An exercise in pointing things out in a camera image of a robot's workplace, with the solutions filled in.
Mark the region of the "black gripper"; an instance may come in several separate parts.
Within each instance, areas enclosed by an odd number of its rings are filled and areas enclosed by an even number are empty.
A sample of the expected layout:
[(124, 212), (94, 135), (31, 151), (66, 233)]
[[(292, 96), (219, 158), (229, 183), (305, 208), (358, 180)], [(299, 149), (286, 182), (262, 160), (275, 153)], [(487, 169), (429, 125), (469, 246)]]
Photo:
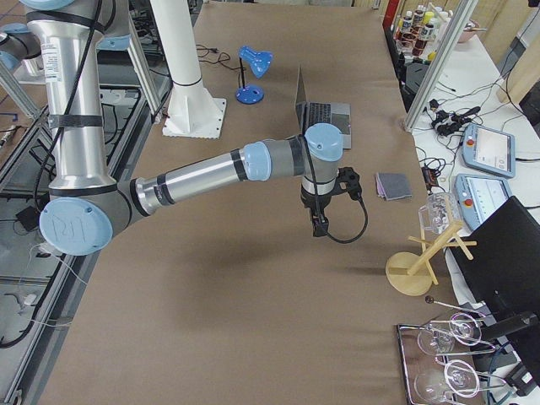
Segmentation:
[(328, 220), (324, 209), (333, 197), (347, 193), (353, 201), (362, 202), (362, 187), (359, 174), (351, 167), (339, 168), (337, 177), (327, 183), (314, 183), (307, 177), (302, 178), (300, 199), (310, 210), (314, 237), (327, 236)]

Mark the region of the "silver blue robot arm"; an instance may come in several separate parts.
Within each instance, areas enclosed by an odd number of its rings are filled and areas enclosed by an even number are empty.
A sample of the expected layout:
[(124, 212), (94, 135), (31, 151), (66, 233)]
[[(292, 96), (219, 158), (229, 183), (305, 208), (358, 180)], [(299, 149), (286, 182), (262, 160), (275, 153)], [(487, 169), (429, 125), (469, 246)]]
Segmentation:
[(105, 161), (96, 48), (106, 40), (129, 39), (127, 2), (28, 1), (25, 8), (29, 29), (40, 40), (56, 164), (39, 227), (56, 250), (86, 256), (158, 208), (242, 181), (300, 177), (301, 200), (316, 236), (329, 236), (324, 210), (332, 197), (345, 193), (361, 200), (359, 175), (339, 166), (343, 135), (326, 123), (150, 179), (117, 181)]

